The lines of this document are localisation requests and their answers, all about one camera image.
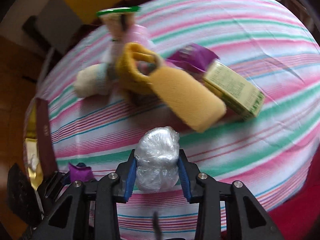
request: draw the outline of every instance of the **purple bag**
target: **purple bag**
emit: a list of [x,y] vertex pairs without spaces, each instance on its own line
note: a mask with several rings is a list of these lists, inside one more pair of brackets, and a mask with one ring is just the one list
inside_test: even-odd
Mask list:
[[219,57],[213,51],[191,43],[172,54],[166,61],[184,70],[203,74],[215,59],[219,59]]
[[69,170],[70,170],[70,180],[71,183],[80,180],[80,181],[88,181],[90,179],[94,179],[93,172],[91,167],[77,167],[68,163]]

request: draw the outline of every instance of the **purple packet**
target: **purple packet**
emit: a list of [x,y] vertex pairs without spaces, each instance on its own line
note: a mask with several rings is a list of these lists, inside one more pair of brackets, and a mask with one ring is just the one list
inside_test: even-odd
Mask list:
[[219,57],[211,50],[191,43],[182,49],[179,49],[166,59],[184,70],[202,74],[207,71],[209,64]]
[[94,179],[91,167],[77,167],[72,165],[71,163],[68,163],[68,167],[70,170],[71,183],[76,180],[85,182],[90,179]]

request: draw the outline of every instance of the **tablecloth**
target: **tablecloth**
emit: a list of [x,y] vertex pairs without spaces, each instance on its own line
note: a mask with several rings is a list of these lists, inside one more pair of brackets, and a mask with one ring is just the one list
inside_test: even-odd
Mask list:
[[[191,42],[213,50],[266,95],[259,117],[239,122],[227,114],[199,134],[156,98],[128,104],[117,86],[110,97],[77,98],[72,86],[77,72],[100,63],[111,45],[102,26],[57,64],[36,95],[49,101],[59,169],[84,162],[99,179],[127,160],[145,132],[170,125],[201,172],[227,183],[241,180],[266,210],[298,192],[320,130],[319,46],[304,25],[274,0],[154,0],[142,5],[137,23],[148,28],[162,57]],[[198,205],[187,203],[179,183],[156,194],[135,188],[117,209],[123,239],[154,239],[154,211],[165,239],[194,237]],[[223,203],[221,214],[225,229]]]

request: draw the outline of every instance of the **brown floor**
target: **brown floor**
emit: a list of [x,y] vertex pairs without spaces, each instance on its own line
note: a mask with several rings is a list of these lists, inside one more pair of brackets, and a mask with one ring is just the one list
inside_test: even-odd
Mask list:
[[26,224],[6,205],[9,168],[22,160],[24,113],[35,94],[36,85],[24,78],[37,79],[43,60],[0,36],[0,221],[18,239]]

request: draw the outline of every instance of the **metal screw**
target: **metal screw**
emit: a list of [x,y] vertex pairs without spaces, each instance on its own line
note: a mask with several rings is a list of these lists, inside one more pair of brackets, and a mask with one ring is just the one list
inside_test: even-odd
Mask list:
[[115,172],[113,172],[113,173],[110,173],[110,174],[108,175],[108,177],[109,177],[110,179],[116,179],[116,178],[118,178],[118,174],[116,174]]
[[206,179],[207,177],[208,177],[208,175],[205,174],[205,173],[202,173],[202,172],[201,172],[201,173],[198,174],[198,178],[199,178],[199,179]]
[[237,180],[234,182],[234,185],[235,185],[235,187],[242,187],[243,183],[241,181]]
[[76,180],[76,181],[74,181],[74,182],[72,183],[72,185],[73,185],[74,187],[80,187],[81,181]]

